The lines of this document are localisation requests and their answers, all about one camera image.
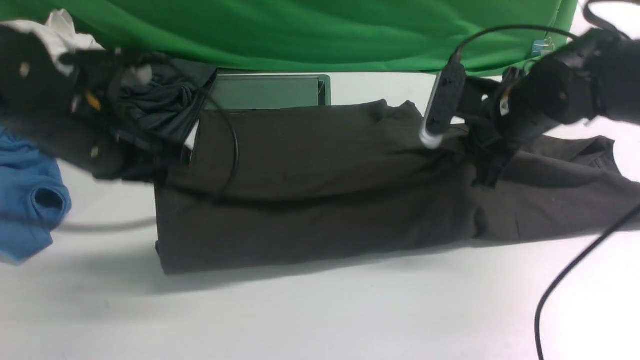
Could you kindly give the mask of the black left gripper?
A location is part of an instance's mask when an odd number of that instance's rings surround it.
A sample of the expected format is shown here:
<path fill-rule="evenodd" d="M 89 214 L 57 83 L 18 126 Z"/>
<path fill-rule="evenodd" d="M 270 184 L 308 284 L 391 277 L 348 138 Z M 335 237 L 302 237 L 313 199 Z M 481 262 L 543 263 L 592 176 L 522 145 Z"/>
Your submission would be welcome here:
<path fill-rule="evenodd" d="M 119 103 L 121 89 L 148 84 L 153 66 L 166 64 L 157 54 L 138 51 L 73 50 L 59 58 L 73 66 L 73 119 L 92 137 L 88 162 L 81 166 L 98 180 L 162 183 L 173 166 L 185 166 L 191 150 L 144 128 Z"/>

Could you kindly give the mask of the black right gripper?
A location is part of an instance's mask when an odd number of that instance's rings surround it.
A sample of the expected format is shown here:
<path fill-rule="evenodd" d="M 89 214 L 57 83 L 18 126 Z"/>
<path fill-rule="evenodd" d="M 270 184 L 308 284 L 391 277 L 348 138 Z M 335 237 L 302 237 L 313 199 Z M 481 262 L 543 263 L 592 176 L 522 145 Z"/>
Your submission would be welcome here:
<path fill-rule="evenodd" d="M 595 58 L 549 55 L 528 73 L 506 78 L 468 76 L 457 114 L 469 132 L 464 142 L 476 176 L 473 187 L 494 189 L 515 154 L 544 133 L 595 117 Z"/>

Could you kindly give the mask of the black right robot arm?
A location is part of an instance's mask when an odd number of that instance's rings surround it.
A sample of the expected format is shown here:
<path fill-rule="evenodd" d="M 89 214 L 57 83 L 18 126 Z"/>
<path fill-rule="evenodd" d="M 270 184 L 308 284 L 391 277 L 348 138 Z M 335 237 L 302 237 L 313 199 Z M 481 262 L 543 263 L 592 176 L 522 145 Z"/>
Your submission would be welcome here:
<path fill-rule="evenodd" d="M 528 70 L 508 68 L 501 82 L 468 77 L 457 116 L 469 128 L 473 185 L 494 188 L 520 150 L 559 126 L 596 117 L 638 125 L 639 52 L 637 39 L 593 28 Z"/>

